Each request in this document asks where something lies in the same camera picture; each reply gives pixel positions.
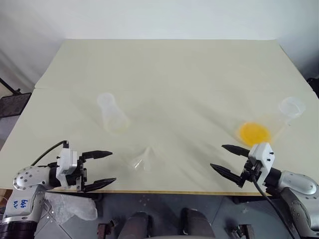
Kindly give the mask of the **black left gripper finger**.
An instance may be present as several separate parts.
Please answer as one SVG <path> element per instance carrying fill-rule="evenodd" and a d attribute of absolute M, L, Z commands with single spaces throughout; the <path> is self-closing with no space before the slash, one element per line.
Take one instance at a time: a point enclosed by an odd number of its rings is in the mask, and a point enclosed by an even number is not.
<path fill-rule="evenodd" d="M 108 178 L 108 179 L 101 179 L 101 180 L 94 181 L 92 184 L 84 185 L 82 192 L 92 192 L 92 191 L 102 189 L 116 180 L 117 178 Z"/>
<path fill-rule="evenodd" d="M 82 161 L 85 162 L 88 159 L 99 159 L 112 155 L 112 152 L 102 151 L 102 150 L 94 150 L 82 153 Z"/>

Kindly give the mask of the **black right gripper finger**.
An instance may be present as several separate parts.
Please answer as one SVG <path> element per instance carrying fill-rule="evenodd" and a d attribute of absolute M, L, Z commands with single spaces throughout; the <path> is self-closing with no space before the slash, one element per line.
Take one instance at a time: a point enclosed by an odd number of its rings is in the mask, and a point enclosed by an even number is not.
<path fill-rule="evenodd" d="M 216 164 L 213 164 L 213 163 L 210 163 L 210 166 L 219 174 L 221 175 L 222 177 L 234 182 L 237 186 L 239 186 L 239 183 L 240 183 L 240 176 L 234 174 L 231 172 L 231 170 L 223 167 L 223 166 L 220 166 L 220 165 L 216 165 Z"/>
<path fill-rule="evenodd" d="M 249 150 L 239 147 L 239 146 L 235 146 L 235 145 L 230 145 L 230 144 L 224 144 L 221 147 L 223 147 L 224 149 L 228 150 L 229 152 L 239 155 L 239 156 L 244 156 L 244 157 L 248 157 L 249 156 Z"/>

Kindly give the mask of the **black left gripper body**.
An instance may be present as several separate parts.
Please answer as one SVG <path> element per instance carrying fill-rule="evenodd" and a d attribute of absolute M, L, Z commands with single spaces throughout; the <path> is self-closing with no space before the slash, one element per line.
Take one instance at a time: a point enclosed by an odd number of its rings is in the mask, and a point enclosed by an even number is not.
<path fill-rule="evenodd" d="M 74 172 L 66 176 L 68 186 L 75 186 L 77 192 L 86 192 L 87 169 L 84 167 L 86 158 L 82 154 L 77 160 L 77 167 Z"/>

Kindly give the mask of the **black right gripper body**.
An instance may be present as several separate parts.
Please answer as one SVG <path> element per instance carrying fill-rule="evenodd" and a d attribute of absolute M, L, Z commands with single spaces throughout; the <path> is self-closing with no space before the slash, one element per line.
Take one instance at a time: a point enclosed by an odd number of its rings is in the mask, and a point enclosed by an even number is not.
<path fill-rule="evenodd" d="M 238 186 L 242 188 L 246 181 L 253 182 L 253 177 L 259 179 L 262 169 L 262 163 L 259 160 L 251 161 L 248 159 L 240 175 Z"/>

